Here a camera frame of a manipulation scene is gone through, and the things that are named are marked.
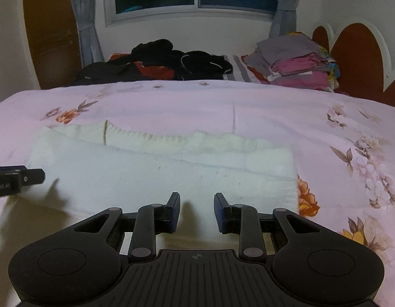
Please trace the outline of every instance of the pink floral bedsheet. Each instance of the pink floral bedsheet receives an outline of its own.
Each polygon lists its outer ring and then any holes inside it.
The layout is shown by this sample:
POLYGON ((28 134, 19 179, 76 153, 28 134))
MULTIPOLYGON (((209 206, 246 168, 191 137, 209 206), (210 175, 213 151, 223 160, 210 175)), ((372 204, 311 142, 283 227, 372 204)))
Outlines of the pink floral bedsheet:
MULTIPOLYGON (((43 126, 106 119, 118 128, 156 135, 203 130, 292 146, 298 212, 377 253, 386 275, 375 301, 395 307, 394 107, 233 81, 146 81, 20 92, 0 103, 0 165, 24 165, 43 126)), ((0 199, 0 216, 5 201, 0 199)))

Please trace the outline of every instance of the bed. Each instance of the bed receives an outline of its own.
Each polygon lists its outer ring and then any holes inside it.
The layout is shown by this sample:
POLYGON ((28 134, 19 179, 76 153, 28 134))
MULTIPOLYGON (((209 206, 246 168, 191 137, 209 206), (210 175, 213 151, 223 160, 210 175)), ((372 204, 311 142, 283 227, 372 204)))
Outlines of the bed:
MULTIPOLYGON (((380 38, 364 20, 337 34, 329 24, 315 26, 313 40, 338 61, 347 94, 249 83, 245 76, 20 92, 0 103, 0 165, 26 164, 43 126, 104 120, 155 135, 202 130, 290 146, 298 213, 376 252, 386 275, 375 301, 395 307, 395 71, 380 38), (363 65, 355 58, 362 48, 363 65)), ((0 199, 0 306, 18 302, 7 275, 12 255, 78 219, 16 196, 0 199)))

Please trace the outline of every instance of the wooden door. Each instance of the wooden door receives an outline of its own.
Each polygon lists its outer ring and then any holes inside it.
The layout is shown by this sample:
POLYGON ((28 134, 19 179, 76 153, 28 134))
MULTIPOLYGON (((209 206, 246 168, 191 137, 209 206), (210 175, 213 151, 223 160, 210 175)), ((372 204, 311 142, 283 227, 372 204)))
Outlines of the wooden door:
POLYGON ((81 69, 70 0, 23 0, 32 62, 41 89, 69 85, 81 69))

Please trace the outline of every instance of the window frame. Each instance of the window frame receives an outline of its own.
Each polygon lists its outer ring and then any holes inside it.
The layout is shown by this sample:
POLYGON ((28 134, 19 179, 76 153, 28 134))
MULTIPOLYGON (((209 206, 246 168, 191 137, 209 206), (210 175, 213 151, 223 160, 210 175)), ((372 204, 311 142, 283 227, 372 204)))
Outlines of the window frame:
POLYGON ((195 0, 194 5, 189 6, 158 7, 117 14, 115 0, 104 0, 105 21, 108 26, 148 19, 189 16, 235 17, 262 21, 274 18, 274 13, 271 11, 232 6, 204 6, 199 2, 200 0, 195 0))

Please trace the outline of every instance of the pink clothing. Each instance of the pink clothing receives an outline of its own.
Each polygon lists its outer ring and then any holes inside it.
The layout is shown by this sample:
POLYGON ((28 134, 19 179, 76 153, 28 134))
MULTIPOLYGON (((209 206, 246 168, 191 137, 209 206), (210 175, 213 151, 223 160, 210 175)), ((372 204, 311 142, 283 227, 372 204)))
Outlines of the pink clothing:
POLYGON ((270 82, 273 85, 295 87, 298 89, 327 90, 331 89, 328 75, 323 71, 313 71, 311 75, 281 76, 270 82))
POLYGON ((302 73, 316 68, 325 67, 327 61, 316 53, 310 53, 290 60, 280 60, 271 67, 272 71, 281 75, 290 75, 293 73, 302 73))

